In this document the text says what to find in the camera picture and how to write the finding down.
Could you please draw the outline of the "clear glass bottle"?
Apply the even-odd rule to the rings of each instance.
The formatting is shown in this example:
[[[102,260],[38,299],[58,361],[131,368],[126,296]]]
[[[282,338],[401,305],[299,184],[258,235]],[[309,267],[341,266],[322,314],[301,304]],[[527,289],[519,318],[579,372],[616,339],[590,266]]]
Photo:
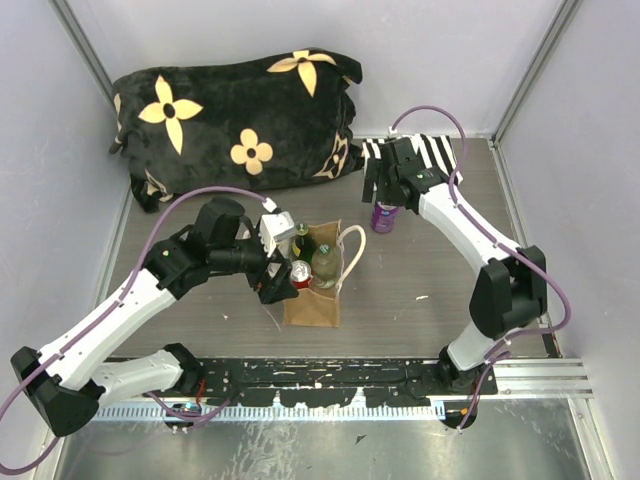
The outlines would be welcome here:
[[[316,289],[333,287],[340,271],[340,257],[335,248],[329,244],[321,244],[312,256],[311,269]]]

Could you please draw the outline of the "purple soda can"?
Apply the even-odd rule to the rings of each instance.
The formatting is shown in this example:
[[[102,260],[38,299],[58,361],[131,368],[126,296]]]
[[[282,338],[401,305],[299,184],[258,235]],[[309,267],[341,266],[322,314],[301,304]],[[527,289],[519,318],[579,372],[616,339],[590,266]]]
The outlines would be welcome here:
[[[397,206],[385,205],[380,202],[374,204],[370,225],[379,234],[390,233],[395,226],[396,217],[400,211]]]

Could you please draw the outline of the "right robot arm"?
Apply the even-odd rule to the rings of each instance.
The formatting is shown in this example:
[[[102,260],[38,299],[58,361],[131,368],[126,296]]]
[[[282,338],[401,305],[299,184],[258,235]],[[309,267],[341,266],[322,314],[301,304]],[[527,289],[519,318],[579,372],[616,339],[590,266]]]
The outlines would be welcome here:
[[[546,312],[545,255],[537,247],[521,247],[480,216],[460,193],[458,173],[428,163],[416,140],[366,140],[362,155],[363,202],[404,208],[432,224],[476,276],[470,322],[436,363],[442,388],[462,393],[500,342]]]

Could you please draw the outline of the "red cola can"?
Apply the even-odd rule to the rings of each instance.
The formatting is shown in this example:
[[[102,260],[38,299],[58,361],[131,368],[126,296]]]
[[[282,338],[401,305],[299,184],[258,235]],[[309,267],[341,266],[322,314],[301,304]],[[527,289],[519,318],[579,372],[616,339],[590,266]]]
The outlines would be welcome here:
[[[310,287],[313,274],[309,263],[304,260],[295,260],[291,264],[290,280],[298,290]]]

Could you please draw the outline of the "green glass bottle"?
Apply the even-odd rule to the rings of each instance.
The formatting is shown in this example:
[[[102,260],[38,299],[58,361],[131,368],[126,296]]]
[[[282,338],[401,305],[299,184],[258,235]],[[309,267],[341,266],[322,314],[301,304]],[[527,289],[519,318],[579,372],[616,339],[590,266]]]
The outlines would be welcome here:
[[[316,249],[317,245],[309,233],[309,226],[304,222],[297,223],[296,236],[292,242],[294,257],[310,264]]]

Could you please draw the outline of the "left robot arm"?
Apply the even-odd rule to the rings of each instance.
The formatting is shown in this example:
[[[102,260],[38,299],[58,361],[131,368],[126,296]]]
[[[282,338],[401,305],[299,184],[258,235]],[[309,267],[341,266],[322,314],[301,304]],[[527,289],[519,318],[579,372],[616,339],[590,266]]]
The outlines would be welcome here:
[[[297,297],[291,262],[280,244],[293,237],[291,214],[265,202],[252,222],[227,197],[204,204],[194,223],[146,247],[123,284],[76,326],[40,349],[23,347],[11,358],[22,389],[57,437],[83,428],[102,407],[133,396],[194,393],[203,367],[182,344],[152,355],[110,362],[111,354],[147,321],[213,277],[245,275],[263,304]]]

